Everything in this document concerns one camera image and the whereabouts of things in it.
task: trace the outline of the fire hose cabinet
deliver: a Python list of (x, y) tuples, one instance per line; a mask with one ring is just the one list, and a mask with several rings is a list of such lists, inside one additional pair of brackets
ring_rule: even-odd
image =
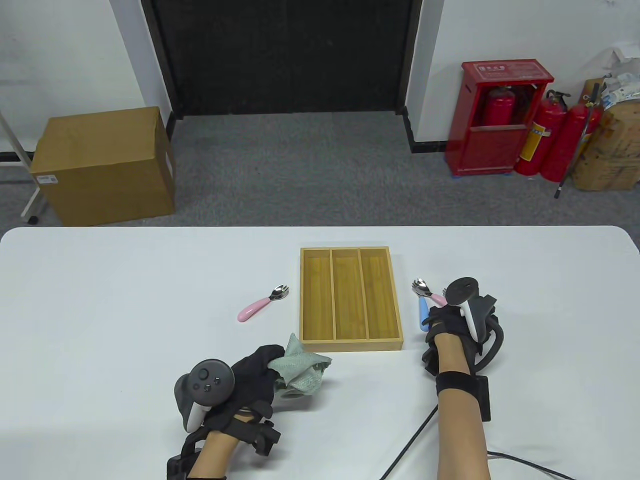
[(511, 172), (554, 78), (537, 60), (468, 61), (462, 70), (447, 164), (455, 176)]

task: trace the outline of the pink handle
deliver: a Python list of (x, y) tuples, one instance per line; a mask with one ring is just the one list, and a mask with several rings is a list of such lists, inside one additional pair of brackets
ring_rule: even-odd
[(444, 307), (447, 304), (447, 299), (442, 295), (432, 294), (431, 299), (438, 305), (439, 307)]
[(251, 305), (246, 307), (242, 312), (238, 313), (238, 321), (246, 322), (247, 320), (249, 320), (249, 318), (253, 317), (253, 315), (256, 314), (259, 310), (269, 305), (269, 302), (271, 302), (271, 300), (269, 300), (269, 297), (267, 297), (267, 298), (258, 300), (255, 303), (252, 303)]

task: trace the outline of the metal stand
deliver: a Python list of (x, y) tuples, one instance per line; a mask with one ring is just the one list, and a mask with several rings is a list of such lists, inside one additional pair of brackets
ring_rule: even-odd
[[(0, 167), (21, 166), (25, 168), (28, 172), (31, 169), (31, 159), (24, 151), (24, 148), (22, 148), (22, 145), (20, 144), (20, 142), (18, 141), (18, 138), (15, 136), (15, 134), (11, 130), (11, 127), (9, 127), (9, 124), (4, 119), (4, 116), (2, 115), (1, 111), (0, 111), (0, 127), (2, 127), (2, 130), (4, 130), (4, 132), (6, 133), (7, 138), (9, 139), (9, 143), (11, 143), (11, 146), (13, 148), (13, 151), (15, 152), (16, 155), (18, 155), (18, 158), (20, 159), (20, 163), (0, 162)], [(36, 184), (36, 189), (33, 192), (33, 195), (31, 195), (31, 198), (29, 199), (29, 202), (27, 202), (27, 205), (25, 206), (24, 210), (20, 214), (20, 217), (22, 218), (23, 221), (29, 223), (30, 225), (35, 225), (38, 223), (38, 215), (42, 211), (43, 206), (44, 206), (43, 196), (42, 196), (42, 193), (40, 192), (40, 187), (38, 187), (38, 185)]]

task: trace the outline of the black doorway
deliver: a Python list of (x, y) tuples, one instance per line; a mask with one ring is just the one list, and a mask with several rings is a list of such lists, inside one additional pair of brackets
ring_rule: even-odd
[(142, 3), (179, 118), (404, 105), (421, 0)]

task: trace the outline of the floor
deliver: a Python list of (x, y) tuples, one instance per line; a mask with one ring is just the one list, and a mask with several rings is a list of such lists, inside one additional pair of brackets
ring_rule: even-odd
[[(178, 122), (177, 212), (124, 225), (618, 225), (640, 245), (640, 188), (587, 193), (517, 174), (452, 179), (412, 155), (391, 112), (203, 116)], [(0, 169), (0, 235), (33, 185)], [(48, 209), (41, 225), (59, 225)]]

